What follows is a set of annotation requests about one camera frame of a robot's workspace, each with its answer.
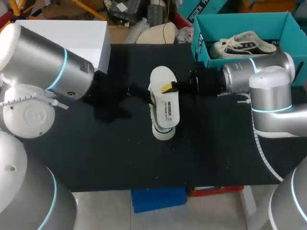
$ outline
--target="white cable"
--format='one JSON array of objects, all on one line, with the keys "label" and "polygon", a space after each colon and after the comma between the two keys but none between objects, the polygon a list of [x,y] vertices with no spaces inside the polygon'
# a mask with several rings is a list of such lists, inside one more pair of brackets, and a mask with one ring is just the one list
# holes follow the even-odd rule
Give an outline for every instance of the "white cable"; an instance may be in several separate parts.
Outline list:
[{"label": "white cable", "polygon": [[[223,95],[228,95],[228,93],[222,93],[218,96],[223,96]],[[247,97],[248,99],[246,101],[238,101],[238,103],[248,103],[250,104],[250,97],[249,97],[249,94],[247,93],[238,93],[238,95],[242,95],[242,96],[245,96]],[[270,170],[270,172],[280,181],[282,182],[283,181],[283,178],[277,174],[277,172],[272,168],[272,166],[270,165],[270,163],[267,161],[266,157],[264,156],[264,153],[262,151],[262,147],[260,145],[260,142],[259,142],[259,137],[258,137],[258,134],[256,132],[256,129],[255,129],[255,126],[254,126],[254,118],[253,118],[253,111],[251,110],[251,119],[252,119],[252,123],[253,123],[253,131],[254,131],[254,138],[255,138],[255,141],[256,141],[256,145],[257,145],[257,148],[258,148],[258,152],[264,162],[264,164],[267,166],[267,168]]]}]

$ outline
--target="cardboard box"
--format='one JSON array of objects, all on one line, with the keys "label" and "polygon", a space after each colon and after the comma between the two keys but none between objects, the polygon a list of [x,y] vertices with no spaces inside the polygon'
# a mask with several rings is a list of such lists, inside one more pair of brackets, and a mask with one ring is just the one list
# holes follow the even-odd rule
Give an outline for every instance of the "cardboard box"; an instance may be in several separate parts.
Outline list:
[{"label": "cardboard box", "polygon": [[239,13],[294,12],[296,0],[240,0]]},{"label": "cardboard box", "polygon": [[292,56],[297,74],[292,85],[303,86],[307,79],[307,36],[288,12],[199,15],[194,22],[193,55],[209,68],[243,60],[210,59],[208,51],[214,42],[250,30]]},{"label": "cardboard box", "polygon": [[107,73],[111,46],[106,22],[18,20],[16,23],[83,57],[95,69]]},{"label": "cardboard box", "polygon": [[199,14],[215,14],[225,6],[227,0],[185,0],[178,12],[193,23]]},{"label": "cardboard box", "polygon": [[132,27],[109,25],[111,44],[122,44],[130,34]]}]

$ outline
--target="black cloth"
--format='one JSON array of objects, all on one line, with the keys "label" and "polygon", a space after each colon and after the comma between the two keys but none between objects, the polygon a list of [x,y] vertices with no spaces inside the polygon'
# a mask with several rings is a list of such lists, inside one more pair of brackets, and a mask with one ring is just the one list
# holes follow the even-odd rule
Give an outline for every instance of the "black cloth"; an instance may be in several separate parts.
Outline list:
[{"label": "black cloth", "polygon": [[[112,45],[108,75],[148,87],[157,66],[185,80],[194,60],[189,45]],[[306,102],[293,88],[294,103]],[[103,124],[82,102],[60,100],[49,132],[23,139],[26,150],[73,192],[107,189],[274,184],[258,152],[249,104],[242,96],[180,99],[180,124],[169,141],[152,134],[149,106],[128,98],[120,106],[132,118]],[[260,139],[277,173],[285,177],[306,156],[306,138]]]}]

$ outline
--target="white zip tie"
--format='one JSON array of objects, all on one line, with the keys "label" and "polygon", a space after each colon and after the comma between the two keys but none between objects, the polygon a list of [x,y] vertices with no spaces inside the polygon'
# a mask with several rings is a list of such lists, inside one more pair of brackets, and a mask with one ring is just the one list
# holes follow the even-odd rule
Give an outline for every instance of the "white zip tie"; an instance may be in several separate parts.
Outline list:
[{"label": "white zip tie", "polygon": [[0,107],[16,104],[16,103],[19,103],[19,102],[28,101],[28,100],[31,100],[31,99],[39,99],[39,100],[44,101],[46,103],[49,103],[49,104],[51,104],[53,106],[59,106],[59,107],[61,107],[63,109],[68,109],[68,106],[66,106],[66,105],[64,105],[62,103],[59,103],[58,100],[51,99],[51,97],[55,97],[55,96],[56,95],[54,93],[50,93],[50,92],[42,93],[42,94],[34,93],[32,95],[27,95],[27,96],[24,96],[24,97],[20,97],[18,99],[13,99],[13,100],[8,100],[8,101],[1,102],[0,103]]}]

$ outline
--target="shoe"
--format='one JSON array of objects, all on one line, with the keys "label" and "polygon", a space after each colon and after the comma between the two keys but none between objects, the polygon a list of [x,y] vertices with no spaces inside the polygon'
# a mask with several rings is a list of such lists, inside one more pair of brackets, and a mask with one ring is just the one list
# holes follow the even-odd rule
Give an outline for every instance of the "shoe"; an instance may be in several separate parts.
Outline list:
[{"label": "shoe", "polygon": [[247,31],[214,43],[210,56],[212,59],[254,58],[274,52],[276,46],[261,40],[254,31]]},{"label": "shoe", "polygon": [[156,67],[150,75],[152,129],[159,140],[171,139],[180,121],[178,91],[162,94],[162,88],[173,81],[177,82],[175,75],[165,66]]},{"label": "shoe", "polygon": [[[151,91],[151,87],[149,84],[148,90],[151,92],[151,98],[153,103],[155,104],[155,99],[154,99],[154,94]],[[162,128],[159,126],[158,122],[157,122],[157,110],[156,110],[156,106],[149,104],[150,107],[150,117],[152,119],[152,130],[153,130],[153,135],[155,138],[157,138],[158,140],[169,140],[171,139],[176,132],[176,128]]]}]

